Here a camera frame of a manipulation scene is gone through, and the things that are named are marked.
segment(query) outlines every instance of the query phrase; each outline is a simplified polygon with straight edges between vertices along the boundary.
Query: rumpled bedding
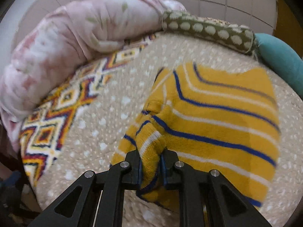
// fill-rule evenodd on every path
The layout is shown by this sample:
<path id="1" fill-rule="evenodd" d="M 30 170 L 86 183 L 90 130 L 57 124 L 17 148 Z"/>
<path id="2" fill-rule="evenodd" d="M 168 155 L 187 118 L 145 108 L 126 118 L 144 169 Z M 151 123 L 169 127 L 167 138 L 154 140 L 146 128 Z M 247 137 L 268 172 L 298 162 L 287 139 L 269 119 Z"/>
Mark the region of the rumpled bedding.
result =
<path id="1" fill-rule="evenodd" d="M 284 226 L 303 194 L 303 161 L 299 157 L 303 152 L 302 100 L 287 83 L 252 57 L 213 42 L 172 33 L 159 35 L 136 59 L 111 72 L 112 78 L 100 95 L 73 122 L 60 156 L 38 180 L 36 195 L 42 209 L 85 171 L 108 170 L 119 141 L 148 98 L 158 69 L 163 66 L 172 69 L 187 61 L 230 73 L 255 67 L 266 69 L 280 110 L 281 147 L 276 174 L 260 212 L 273 227 Z M 124 199 L 123 227 L 179 226 L 178 216 L 139 199 L 135 192 L 125 191 Z"/>
<path id="2" fill-rule="evenodd" d="M 185 11 L 174 0 L 85 0 L 62 6 L 20 42 L 0 79 L 0 115 L 13 149 L 22 120 L 77 67 L 124 40 L 162 27 L 166 9 Z"/>

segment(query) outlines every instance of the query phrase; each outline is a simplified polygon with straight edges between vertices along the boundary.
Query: pink blanket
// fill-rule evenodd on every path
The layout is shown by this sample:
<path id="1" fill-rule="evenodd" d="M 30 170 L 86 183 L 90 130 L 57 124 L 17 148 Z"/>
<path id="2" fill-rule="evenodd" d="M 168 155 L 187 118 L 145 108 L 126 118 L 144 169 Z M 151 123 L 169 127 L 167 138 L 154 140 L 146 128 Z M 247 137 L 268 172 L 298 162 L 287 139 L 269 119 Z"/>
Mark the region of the pink blanket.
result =
<path id="1" fill-rule="evenodd" d="M 97 53 L 160 30 L 166 9 L 185 10 L 174 0 L 85 0 L 44 17 L 16 47 L 0 79 L 0 115 L 14 150 L 23 119 L 49 91 Z"/>

